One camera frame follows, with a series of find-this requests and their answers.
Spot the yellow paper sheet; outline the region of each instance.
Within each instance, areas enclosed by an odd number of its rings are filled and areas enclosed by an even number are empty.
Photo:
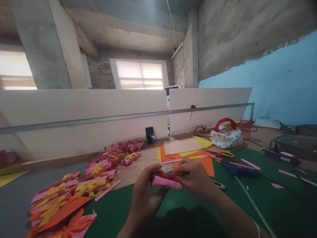
[[[156,160],[159,160],[161,162],[161,150],[158,150],[158,155],[156,157]]]
[[[197,151],[200,151],[200,150],[193,150],[193,151],[183,152],[183,153],[179,153],[179,155],[182,156],[182,157],[186,157],[187,155],[196,153]]]
[[[200,158],[203,158],[202,155],[196,155],[196,156],[193,156],[193,157],[189,157],[190,159],[200,159]]]
[[[16,174],[11,174],[11,175],[0,176],[0,187],[6,185],[7,183],[10,183],[11,181],[15,180],[16,178],[22,176],[23,174],[25,174],[27,172],[28,171],[20,172],[20,173],[16,173]]]
[[[205,140],[201,137],[197,137],[197,136],[194,136],[194,139],[199,143],[201,144],[202,146],[204,146],[205,148],[208,148],[210,146],[212,146],[213,142],[209,141],[209,140]]]

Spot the metal rail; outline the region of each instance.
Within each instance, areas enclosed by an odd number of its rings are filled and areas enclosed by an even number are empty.
[[[98,118],[89,118],[89,119],[71,120],[71,121],[62,121],[62,122],[50,122],[50,123],[24,125],[24,126],[1,127],[0,134],[21,132],[21,131],[31,131],[31,130],[38,130],[38,129],[54,128],[54,127],[75,126],[75,125],[81,125],[81,124],[115,121],[115,120],[131,119],[131,118],[138,118],[138,117],[160,116],[160,115],[167,115],[167,114],[174,114],[174,113],[205,111],[205,110],[213,110],[213,109],[221,109],[221,108],[229,108],[229,107],[250,106],[250,105],[252,106],[250,119],[252,119],[254,102],[222,105],[222,106],[188,108],[188,109],[171,110],[171,111],[147,112],[147,113],[138,113],[138,114],[121,115],[121,116],[98,117]]]

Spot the smartphone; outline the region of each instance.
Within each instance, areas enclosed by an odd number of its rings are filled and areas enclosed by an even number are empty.
[[[154,144],[155,143],[155,137],[154,137],[153,127],[145,128],[145,133],[146,133],[146,139],[148,141],[148,144]]]

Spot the scissors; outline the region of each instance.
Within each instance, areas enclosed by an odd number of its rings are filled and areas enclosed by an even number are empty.
[[[209,150],[205,150],[205,151],[216,155],[220,159],[222,159],[222,157],[225,157],[225,158],[231,159],[230,162],[234,162],[234,154],[232,154],[228,151],[218,151],[218,152],[213,152],[213,151],[209,151]]]

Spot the hand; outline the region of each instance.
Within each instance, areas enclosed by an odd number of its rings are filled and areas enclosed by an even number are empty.
[[[146,167],[135,182],[130,213],[118,237],[127,237],[123,234],[134,235],[147,219],[153,217],[158,212],[169,189],[162,187],[158,193],[153,196],[147,190],[147,185],[152,173],[164,173],[161,167],[162,165],[160,164],[153,164]]]
[[[189,174],[190,178],[187,179],[182,176],[177,176],[175,180],[183,187],[202,198],[207,198],[214,191],[217,192],[219,190],[207,174],[202,163],[189,158],[184,158],[173,172],[173,174],[179,173],[182,175]]]

